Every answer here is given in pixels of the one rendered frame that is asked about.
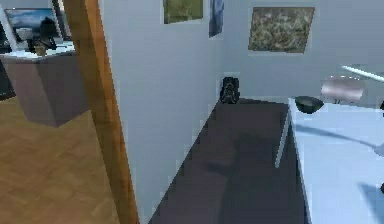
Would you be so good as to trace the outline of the dark green bowl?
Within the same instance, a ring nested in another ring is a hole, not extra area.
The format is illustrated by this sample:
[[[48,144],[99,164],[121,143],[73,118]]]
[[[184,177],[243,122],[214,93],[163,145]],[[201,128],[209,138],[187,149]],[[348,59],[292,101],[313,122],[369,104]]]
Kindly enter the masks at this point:
[[[313,114],[324,105],[324,102],[315,97],[297,96],[295,98],[295,104],[300,112],[306,114]]]

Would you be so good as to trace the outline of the blue framed wall picture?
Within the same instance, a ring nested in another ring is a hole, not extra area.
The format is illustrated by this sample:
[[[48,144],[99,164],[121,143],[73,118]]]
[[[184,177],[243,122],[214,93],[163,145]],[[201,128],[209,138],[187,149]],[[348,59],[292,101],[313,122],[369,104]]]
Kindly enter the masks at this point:
[[[209,37],[222,32],[224,0],[210,0]]]

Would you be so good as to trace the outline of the brown wooden door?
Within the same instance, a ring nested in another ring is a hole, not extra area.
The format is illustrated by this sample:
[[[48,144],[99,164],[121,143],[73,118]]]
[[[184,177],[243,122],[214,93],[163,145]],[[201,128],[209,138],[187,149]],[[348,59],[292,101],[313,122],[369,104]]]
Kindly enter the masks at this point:
[[[98,0],[63,0],[120,224],[140,224]]]

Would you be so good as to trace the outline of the blue sky framed picture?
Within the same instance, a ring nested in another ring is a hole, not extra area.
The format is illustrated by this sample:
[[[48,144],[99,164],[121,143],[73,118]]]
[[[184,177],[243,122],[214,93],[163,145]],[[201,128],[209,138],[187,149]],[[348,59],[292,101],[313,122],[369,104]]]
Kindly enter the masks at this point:
[[[52,24],[51,31],[53,39],[56,43],[62,43],[63,37],[52,8],[9,8],[4,9],[0,15],[0,22],[13,51],[27,47],[17,34],[17,29],[30,28],[33,37],[39,38],[40,25],[46,19],[49,19]]]

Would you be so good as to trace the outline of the green framed wall picture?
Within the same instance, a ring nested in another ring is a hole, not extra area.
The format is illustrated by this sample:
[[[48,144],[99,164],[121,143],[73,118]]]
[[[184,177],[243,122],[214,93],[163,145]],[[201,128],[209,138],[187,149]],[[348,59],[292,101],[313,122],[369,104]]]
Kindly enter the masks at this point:
[[[172,24],[203,18],[203,0],[163,0],[164,23]]]

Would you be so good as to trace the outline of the brown speckled framed wall picture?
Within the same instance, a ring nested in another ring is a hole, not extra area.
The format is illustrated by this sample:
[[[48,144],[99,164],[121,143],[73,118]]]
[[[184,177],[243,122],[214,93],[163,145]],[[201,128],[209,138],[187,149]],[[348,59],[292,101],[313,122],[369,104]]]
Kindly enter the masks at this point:
[[[304,53],[314,13],[314,7],[254,7],[248,49]]]

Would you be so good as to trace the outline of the black statue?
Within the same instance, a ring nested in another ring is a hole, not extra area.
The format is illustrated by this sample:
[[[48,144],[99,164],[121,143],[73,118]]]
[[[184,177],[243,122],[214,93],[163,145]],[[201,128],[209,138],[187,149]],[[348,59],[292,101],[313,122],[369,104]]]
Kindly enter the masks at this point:
[[[35,47],[41,45],[46,49],[56,50],[57,45],[54,38],[57,36],[55,21],[45,17],[39,27],[39,34],[33,35],[31,40],[28,40],[28,50],[35,53]]]

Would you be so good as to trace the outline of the black backpack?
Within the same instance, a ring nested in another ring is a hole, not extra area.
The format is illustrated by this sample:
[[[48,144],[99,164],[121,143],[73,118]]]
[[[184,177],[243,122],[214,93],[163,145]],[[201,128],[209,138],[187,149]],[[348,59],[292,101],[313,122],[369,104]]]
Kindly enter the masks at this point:
[[[239,97],[239,79],[235,77],[225,77],[220,90],[220,101],[223,104],[236,104]]]

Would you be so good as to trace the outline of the white table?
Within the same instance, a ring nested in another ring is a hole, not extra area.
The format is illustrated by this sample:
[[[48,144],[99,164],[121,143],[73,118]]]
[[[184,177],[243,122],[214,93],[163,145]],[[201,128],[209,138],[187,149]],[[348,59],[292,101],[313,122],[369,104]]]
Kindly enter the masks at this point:
[[[288,135],[308,224],[384,224],[384,111],[326,103],[305,114],[290,98],[276,166]]]

